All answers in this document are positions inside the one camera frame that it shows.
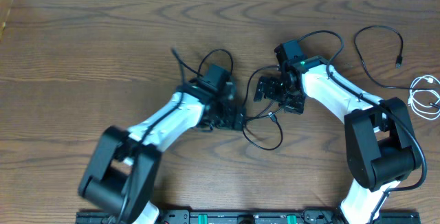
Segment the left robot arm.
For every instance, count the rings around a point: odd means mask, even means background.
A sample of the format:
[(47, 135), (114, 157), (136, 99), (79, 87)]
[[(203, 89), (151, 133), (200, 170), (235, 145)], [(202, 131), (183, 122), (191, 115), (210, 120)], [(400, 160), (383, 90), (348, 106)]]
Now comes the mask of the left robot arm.
[(110, 126), (101, 135), (78, 186), (80, 197), (111, 215), (113, 223), (155, 223), (151, 203), (162, 154), (187, 130), (239, 131), (245, 109), (233, 102), (230, 71), (211, 65), (184, 81), (170, 101), (128, 129)]

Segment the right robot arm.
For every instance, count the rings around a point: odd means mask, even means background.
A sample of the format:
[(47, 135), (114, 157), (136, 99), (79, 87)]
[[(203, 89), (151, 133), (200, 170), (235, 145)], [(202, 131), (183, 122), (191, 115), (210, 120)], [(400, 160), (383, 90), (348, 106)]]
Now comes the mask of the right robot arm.
[(341, 221), (373, 223), (389, 194), (399, 192), (399, 184), (411, 172), (422, 170), (414, 187), (424, 182), (426, 158), (402, 100), (384, 100), (363, 91), (328, 60), (306, 56), (296, 40), (281, 43), (274, 53), (281, 75), (260, 77), (254, 101), (267, 98), (286, 112), (301, 114), (306, 98), (313, 98), (344, 125), (353, 183), (339, 207)]

